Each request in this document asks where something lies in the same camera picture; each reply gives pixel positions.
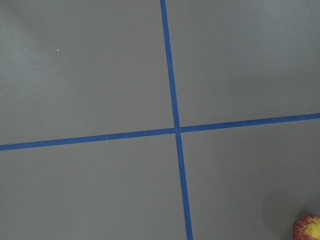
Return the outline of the lone red yellow apple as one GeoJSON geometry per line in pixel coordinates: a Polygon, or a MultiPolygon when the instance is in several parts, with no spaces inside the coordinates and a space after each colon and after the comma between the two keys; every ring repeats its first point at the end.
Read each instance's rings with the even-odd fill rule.
{"type": "Polygon", "coordinates": [[[293,240],[320,240],[320,217],[307,215],[300,218],[293,227],[293,240]]]}

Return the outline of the brown paper table cover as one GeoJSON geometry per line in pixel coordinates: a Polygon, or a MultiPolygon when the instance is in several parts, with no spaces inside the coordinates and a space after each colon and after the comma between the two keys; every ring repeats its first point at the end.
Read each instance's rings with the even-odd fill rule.
{"type": "Polygon", "coordinates": [[[291,240],[319,214],[319,1],[1,1],[1,239],[291,240]]]}

